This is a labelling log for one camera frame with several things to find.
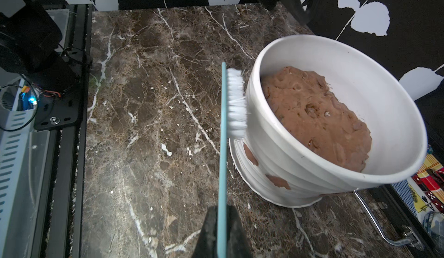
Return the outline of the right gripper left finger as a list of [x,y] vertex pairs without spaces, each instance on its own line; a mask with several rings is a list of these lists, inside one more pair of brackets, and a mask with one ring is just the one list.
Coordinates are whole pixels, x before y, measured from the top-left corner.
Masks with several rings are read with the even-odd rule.
[[217,257],[217,206],[209,207],[192,258]]

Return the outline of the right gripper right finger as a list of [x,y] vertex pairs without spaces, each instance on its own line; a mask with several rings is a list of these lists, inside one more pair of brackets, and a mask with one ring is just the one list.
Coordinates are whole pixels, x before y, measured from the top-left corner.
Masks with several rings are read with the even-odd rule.
[[227,207],[227,257],[253,257],[241,218],[234,206]]

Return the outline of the white ceramic flower pot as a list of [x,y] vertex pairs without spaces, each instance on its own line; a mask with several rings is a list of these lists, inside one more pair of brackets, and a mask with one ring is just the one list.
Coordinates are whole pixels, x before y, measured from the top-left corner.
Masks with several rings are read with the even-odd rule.
[[[285,66],[324,76],[338,100],[367,124],[372,145],[363,171],[323,159],[280,123],[261,78]],[[248,186],[278,206],[301,208],[324,196],[397,183],[416,174],[426,157],[426,127],[407,91],[376,61],[339,41],[313,35],[274,40],[259,53],[245,95],[246,134],[230,141],[231,156]]]

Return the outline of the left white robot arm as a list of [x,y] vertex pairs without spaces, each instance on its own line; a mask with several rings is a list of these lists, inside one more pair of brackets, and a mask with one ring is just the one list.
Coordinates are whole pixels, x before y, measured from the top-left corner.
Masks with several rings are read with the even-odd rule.
[[1,12],[1,68],[10,73],[37,73],[56,62],[62,33],[39,3],[18,2],[24,6],[10,17]]

